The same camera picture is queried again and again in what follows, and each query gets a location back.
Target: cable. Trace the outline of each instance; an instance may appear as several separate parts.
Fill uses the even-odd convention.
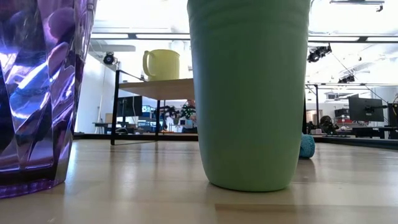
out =
[[[349,71],[348,70],[348,68],[346,67],[346,66],[344,66],[344,64],[336,57],[336,55],[334,55],[334,53],[332,52],[331,53],[335,58],[336,58],[336,60],[338,61],[338,63],[340,63],[340,65],[341,66],[343,66],[344,68],[345,68],[345,70],[347,70],[347,72],[350,74],[350,75],[352,75],[352,76],[354,76],[355,77],[355,79],[357,79],[358,80],[358,78],[351,72],[351,71]],[[368,86],[366,86],[366,85],[364,85],[370,92],[372,92],[375,96],[377,96],[378,98],[380,98],[382,101],[384,101],[385,103],[387,103],[387,105],[388,105],[388,102],[386,101],[386,100],[384,100],[383,98],[381,98],[381,96],[379,96],[375,91],[373,91],[372,89],[370,89]],[[384,118],[384,121],[387,121],[387,123],[390,123],[390,121],[383,115],[383,118]]]
[[[94,50],[94,47],[93,47],[93,45],[91,44],[91,41],[88,43],[89,44],[89,46],[91,47],[91,49],[93,50],[93,52],[99,57],[99,58],[103,58],[103,56],[102,55],[100,55],[97,51],[95,51]]]
[[[136,124],[135,118],[136,118],[136,106],[134,104],[134,99],[136,98],[136,96],[132,97],[132,112],[134,113],[134,116],[132,117],[132,123]]]
[[[104,97],[105,75],[106,75],[106,67],[104,66],[104,75],[103,75],[102,89],[101,89],[101,101],[99,102],[97,123],[102,121],[101,110],[102,110],[102,101],[103,101],[103,97]]]

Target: mug handle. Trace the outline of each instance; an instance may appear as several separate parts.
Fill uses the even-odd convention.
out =
[[[147,76],[154,77],[155,74],[152,74],[152,73],[149,71],[149,68],[148,68],[148,56],[149,56],[150,54],[151,54],[152,56],[154,56],[154,54],[153,54],[152,52],[148,51],[148,50],[146,50],[146,51],[144,52],[144,57],[142,58],[142,68],[144,69],[144,72],[145,72],[145,74],[146,74]]]

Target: table leg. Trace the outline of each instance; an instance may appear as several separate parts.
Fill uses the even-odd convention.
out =
[[[385,139],[386,138],[386,133],[384,132],[384,130],[380,130],[380,139]]]
[[[159,130],[160,130],[160,100],[157,101],[156,108],[156,129],[155,129],[155,140],[159,140]]]
[[[118,116],[118,98],[119,98],[119,77],[120,77],[120,70],[117,70],[115,83],[114,83],[114,97],[113,97],[113,114],[112,114],[112,128],[111,128],[112,146],[114,146],[114,139],[116,137],[116,121]]]

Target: ceiling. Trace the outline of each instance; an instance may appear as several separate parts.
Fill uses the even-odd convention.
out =
[[[397,35],[398,1],[378,5],[311,0],[310,33]],[[94,32],[189,32],[187,0],[99,0]],[[140,41],[124,40],[139,48]],[[102,44],[120,45],[115,40]],[[358,83],[398,83],[398,44],[331,44],[333,54],[307,66],[306,81],[336,83],[353,73]]]

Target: wooden table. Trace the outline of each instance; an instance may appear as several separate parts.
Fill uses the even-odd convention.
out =
[[[161,100],[188,100],[195,99],[193,91],[193,79],[179,79],[179,80],[164,80],[152,82],[137,82],[137,83],[119,83],[120,73],[130,75],[122,70],[116,71],[114,103],[113,103],[113,117],[112,117],[112,134],[111,145],[114,145],[116,137],[116,114],[118,112],[118,98],[119,90],[128,91],[137,95],[145,96],[157,100],[156,110],[156,131],[155,140],[159,139],[160,130],[160,101]]]
[[[195,99],[193,79],[165,80],[139,83],[122,83],[120,90],[146,96],[155,100]]]

